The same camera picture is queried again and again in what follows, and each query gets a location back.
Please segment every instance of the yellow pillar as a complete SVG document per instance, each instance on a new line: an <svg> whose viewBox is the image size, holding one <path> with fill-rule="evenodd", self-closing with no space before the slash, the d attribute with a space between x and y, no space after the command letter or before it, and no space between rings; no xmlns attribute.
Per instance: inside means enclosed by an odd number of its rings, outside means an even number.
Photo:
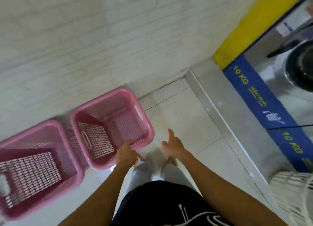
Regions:
<svg viewBox="0 0 313 226"><path fill-rule="evenodd" d="M213 58L226 68L299 0L258 0Z"/></svg>

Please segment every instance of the brick wall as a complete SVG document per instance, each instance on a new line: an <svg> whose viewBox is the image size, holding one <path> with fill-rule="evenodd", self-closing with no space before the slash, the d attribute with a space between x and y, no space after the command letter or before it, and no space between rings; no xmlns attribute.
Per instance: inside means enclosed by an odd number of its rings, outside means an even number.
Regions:
<svg viewBox="0 0 313 226"><path fill-rule="evenodd" d="M255 0L0 0L0 140L211 57Z"/></svg>

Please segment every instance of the bare foot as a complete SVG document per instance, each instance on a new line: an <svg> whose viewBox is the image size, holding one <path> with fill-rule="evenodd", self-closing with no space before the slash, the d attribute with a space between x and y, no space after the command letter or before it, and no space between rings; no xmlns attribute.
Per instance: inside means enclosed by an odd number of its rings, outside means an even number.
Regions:
<svg viewBox="0 0 313 226"><path fill-rule="evenodd" d="M173 157L168 157L167 163L171 164L171 165L174 165L174 166L178 166L176 159L173 158Z"/></svg>
<svg viewBox="0 0 313 226"><path fill-rule="evenodd" d="M137 160L136 160L135 164L133 165L133 167L138 167L138 165L141 161L144 161L144 159L138 154Z"/></svg>

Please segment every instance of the person's left arm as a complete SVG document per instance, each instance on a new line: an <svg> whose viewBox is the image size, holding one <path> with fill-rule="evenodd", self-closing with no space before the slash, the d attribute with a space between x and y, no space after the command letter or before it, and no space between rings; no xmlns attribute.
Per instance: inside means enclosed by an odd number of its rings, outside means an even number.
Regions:
<svg viewBox="0 0 313 226"><path fill-rule="evenodd" d="M137 160L138 153L128 140L117 151L116 167L102 185L59 226L108 226L113 218L124 177Z"/></svg>

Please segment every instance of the white plastic basket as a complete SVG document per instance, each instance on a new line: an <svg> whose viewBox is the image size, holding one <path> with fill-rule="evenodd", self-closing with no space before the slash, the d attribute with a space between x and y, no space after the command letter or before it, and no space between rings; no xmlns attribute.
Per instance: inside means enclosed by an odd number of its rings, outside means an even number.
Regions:
<svg viewBox="0 0 313 226"><path fill-rule="evenodd" d="M298 225L313 226L313 174L281 171L272 177L269 188L275 203Z"/></svg>

